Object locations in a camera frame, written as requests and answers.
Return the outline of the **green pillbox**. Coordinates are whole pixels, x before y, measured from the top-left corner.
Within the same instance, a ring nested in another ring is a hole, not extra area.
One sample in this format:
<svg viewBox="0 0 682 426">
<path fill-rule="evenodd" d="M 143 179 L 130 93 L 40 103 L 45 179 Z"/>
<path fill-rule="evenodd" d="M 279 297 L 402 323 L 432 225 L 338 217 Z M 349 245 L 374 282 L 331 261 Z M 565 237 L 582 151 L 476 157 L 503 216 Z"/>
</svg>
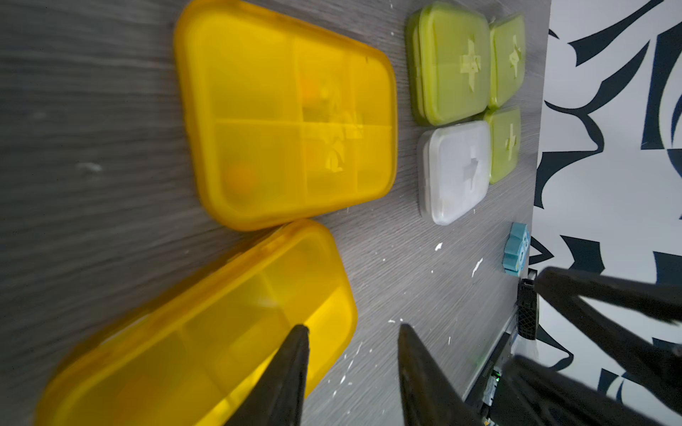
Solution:
<svg viewBox="0 0 682 426">
<path fill-rule="evenodd" d="M 491 54 L 483 14 L 434 2 L 408 18 L 406 48 L 411 108 L 419 124 L 452 124 L 487 108 Z"/>
<path fill-rule="evenodd" d="M 521 110 L 508 106 L 483 115 L 491 138 L 490 184 L 507 177 L 517 166 L 521 142 Z"/>
<path fill-rule="evenodd" d="M 490 29 L 490 93 L 488 107 L 499 109 L 520 90 L 526 67 L 526 27 L 516 13 L 495 21 Z"/>
</svg>

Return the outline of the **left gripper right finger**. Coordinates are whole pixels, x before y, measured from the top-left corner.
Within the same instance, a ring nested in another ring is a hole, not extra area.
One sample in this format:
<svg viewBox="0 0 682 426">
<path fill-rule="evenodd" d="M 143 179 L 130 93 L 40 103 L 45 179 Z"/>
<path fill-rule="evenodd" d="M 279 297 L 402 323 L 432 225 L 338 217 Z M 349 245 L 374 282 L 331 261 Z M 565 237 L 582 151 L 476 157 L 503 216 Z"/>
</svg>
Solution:
<svg viewBox="0 0 682 426">
<path fill-rule="evenodd" d="M 409 324 L 400 326 L 398 369 L 406 425 L 481 424 Z"/>
</svg>

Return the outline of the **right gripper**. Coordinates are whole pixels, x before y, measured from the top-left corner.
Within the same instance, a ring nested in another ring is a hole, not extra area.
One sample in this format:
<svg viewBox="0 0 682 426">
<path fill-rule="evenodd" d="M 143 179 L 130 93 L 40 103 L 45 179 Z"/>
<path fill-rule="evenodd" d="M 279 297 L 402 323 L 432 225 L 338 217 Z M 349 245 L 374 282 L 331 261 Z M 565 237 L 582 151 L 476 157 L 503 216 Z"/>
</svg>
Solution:
<svg viewBox="0 0 682 426">
<path fill-rule="evenodd" d="M 681 288 L 557 267 L 535 290 L 557 312 L 632 374 L 657 399 L 681 412 L 681 351 L 655 346 L 599 313 L 584 299 L 631 309 L 662 322 L 681 321 Z M 556 373 L 514 356 L 504 365 L 489 412 L 495 425 L 656 425 L 657 422 Z"/>
</svg>

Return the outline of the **clear lid pillbox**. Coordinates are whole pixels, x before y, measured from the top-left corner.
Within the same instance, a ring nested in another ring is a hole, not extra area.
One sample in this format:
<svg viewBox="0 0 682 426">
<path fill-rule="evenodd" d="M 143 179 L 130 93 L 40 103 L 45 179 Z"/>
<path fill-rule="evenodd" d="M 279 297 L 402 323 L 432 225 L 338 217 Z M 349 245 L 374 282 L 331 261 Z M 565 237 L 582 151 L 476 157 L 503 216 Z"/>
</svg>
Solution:
<svg viewBox="0 0 682 426">
<path fill-rule="evenodd" d="M 451 225 L 481 202 L 491 169 L 490 129 L 484 121 L 427 131 L 417 148 L 419 209 L 435 225 Z"/>
</svg>

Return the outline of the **yellow pillbox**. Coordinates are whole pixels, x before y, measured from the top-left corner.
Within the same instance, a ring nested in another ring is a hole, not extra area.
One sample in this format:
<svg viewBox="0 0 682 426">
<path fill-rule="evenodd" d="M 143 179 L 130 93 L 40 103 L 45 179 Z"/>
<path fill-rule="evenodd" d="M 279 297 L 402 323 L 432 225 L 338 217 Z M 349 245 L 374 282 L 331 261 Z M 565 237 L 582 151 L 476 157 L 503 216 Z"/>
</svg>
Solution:
<svg viewBox="0 0 682 426">
<path fill-rule="evenodd" d="M 193 1 L 173 41 L 197 190 L 255 231 L 387 195 L 394 69 L 380 50 L 243 1 Z"/>
<path fill-rule="evenodd" d="M 307 390 L 345 352 L 358 311 L 330 230 L 284 225 L 108 328 L 59 367 L 38 425 L 219 425 L 297 325 Z"/>
</svg>

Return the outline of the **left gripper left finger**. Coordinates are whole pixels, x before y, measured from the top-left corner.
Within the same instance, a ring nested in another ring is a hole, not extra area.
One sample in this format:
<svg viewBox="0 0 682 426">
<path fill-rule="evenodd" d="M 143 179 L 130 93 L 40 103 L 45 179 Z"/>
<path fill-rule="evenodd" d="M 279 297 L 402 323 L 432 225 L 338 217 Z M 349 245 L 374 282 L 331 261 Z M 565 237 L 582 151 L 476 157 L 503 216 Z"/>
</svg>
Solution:
<svg viewBox="0 0 682 426">
<path fill-rule="evenodd" d="M 302 324 L 294 326 L 248 397 L 225 425 L 299 425 L 309 355 L 309 329 Z"/>
</svg>

